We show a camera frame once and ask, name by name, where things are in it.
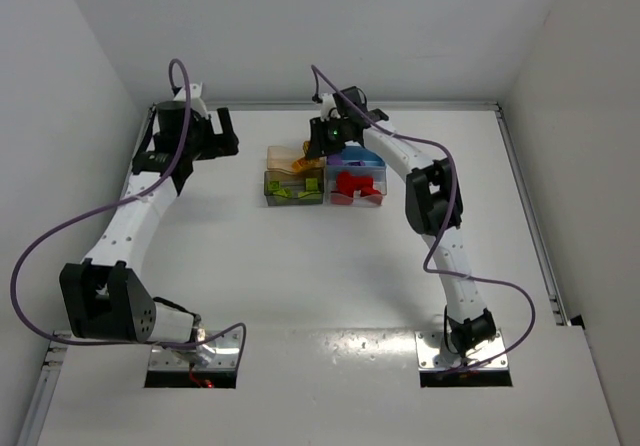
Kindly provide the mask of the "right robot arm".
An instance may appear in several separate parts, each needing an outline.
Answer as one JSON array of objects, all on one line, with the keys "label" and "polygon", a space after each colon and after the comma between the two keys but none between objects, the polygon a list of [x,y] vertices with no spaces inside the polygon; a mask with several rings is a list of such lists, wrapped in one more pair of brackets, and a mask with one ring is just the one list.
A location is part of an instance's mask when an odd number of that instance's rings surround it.
[{"label": "right robot arm", "polygon": [[319,115],[310,120],[307,159],[328,157],[354,142],[379,156],[405,185],[404,209],[411,229],[427,244],[426,261],[435,264],[446,298],[444,343],[465,358],[480,343],[493,338],[496,326],[481,297],[463,251],[463,204],[456,166],[445,157],[434,159],[380,121],[389,117],[368,110],[357,87],[312,96]]}]

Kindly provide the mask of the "multicolour lego stack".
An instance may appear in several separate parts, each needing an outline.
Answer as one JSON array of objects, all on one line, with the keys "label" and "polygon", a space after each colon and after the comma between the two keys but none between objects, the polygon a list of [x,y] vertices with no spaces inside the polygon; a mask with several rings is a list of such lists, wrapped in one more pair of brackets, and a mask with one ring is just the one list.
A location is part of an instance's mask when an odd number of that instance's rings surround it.
[{"label": "multicolour lego stack", "polygon": [[344,196],[353,197],[361,189],[361,181],[348,171],[342,171],[336,176],[336,191]]}]

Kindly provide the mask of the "red lego piece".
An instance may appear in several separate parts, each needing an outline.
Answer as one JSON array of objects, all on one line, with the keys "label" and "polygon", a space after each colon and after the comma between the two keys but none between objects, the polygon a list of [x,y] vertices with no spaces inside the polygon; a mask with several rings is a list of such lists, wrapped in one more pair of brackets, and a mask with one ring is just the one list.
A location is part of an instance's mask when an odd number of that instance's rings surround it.
[{"label": "red lego piece", "polygon": [[357,176],[356,177],[356,188],[358,190],[362,190],[365,188],[373,189],[374,188],[374,180],[369,176]]}]

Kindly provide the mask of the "green quarter round lego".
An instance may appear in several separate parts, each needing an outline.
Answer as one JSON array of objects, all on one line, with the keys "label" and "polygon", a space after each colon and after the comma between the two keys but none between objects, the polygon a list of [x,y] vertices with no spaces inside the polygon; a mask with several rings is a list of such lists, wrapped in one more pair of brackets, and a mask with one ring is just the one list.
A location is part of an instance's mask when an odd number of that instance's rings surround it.
[{"label": "green quarter round lego", "polygon": [[281,198],[282,200],[289,200],[293,198],[293,192],[289,189],[279,189],[272,194],[275,198]]}]

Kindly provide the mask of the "red lego brick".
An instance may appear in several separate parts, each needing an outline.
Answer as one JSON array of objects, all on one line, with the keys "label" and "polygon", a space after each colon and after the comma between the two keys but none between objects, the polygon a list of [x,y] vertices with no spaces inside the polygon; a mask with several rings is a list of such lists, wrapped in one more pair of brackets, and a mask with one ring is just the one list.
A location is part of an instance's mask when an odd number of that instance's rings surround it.
[{"label": "red lego brick", "polygon": [[329,195],[330,202],[334,205],[352,205],[354,202],[354,198],[351,196],[343,195],[338,192],[332,192]]}]

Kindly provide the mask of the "red half round lego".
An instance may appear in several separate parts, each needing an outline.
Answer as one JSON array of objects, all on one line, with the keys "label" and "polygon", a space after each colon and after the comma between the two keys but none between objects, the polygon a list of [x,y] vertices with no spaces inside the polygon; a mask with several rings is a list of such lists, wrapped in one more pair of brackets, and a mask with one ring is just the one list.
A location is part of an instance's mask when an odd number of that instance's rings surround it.
[{"label": "red half round lego", "polygon": [[378,190],[361,190],[360,191],[360,198],[364,199],[368,202],[371,202],[373,204],[377,204],[380,205],[384,199],[384,195],[381,194]]}]

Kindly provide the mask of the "green rectangular lego brick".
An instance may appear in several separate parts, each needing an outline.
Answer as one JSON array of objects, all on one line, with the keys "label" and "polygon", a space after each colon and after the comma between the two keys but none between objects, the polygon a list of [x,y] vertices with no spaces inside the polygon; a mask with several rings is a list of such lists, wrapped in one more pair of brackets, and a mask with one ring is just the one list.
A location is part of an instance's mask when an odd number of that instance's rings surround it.
[{"label": "green rectangular lego brick", "polygon": [[316,178],[306,178],[305,179],[305,191],[306,192],[317,192],[320,190],[318,180]]}]

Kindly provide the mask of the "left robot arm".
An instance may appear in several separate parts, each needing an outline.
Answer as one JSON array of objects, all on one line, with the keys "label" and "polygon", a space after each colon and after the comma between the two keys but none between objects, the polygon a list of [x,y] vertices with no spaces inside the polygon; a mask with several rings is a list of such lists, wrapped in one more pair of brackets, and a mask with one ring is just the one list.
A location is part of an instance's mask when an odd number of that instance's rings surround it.
[{"label": "left robot arm", "polygon": [[182,101],[155,105],[133,156],[124,204],[79,263],[66,264],[59,283],[73,334],[129,343],[194,341],[197,314],[152,296],[140,278],[147,249],[196,161],[239,150],[228,108],[210,115]]}]

